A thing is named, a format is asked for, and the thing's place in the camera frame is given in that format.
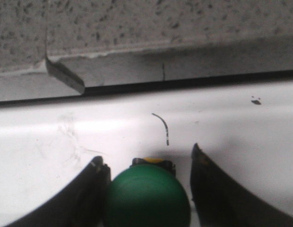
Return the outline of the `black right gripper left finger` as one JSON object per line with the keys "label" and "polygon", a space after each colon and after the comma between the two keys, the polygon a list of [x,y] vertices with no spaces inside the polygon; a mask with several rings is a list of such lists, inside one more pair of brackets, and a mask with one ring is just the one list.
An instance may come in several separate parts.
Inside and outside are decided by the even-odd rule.
{"label": "black right gripper left finger", "polygon": [[110,181],[111,169],[101,156],[96,156],[55,196],[6,226],[98,227]]}

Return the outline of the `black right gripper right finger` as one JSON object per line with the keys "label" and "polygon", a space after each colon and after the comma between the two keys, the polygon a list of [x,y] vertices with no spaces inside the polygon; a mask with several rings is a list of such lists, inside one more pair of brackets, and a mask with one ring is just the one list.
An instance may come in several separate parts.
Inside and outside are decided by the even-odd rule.
{"label": "black right gripper right finger", "polygon": [[293,227],[293,217],[238,184],[194,144],[190,188],[202,227]]}

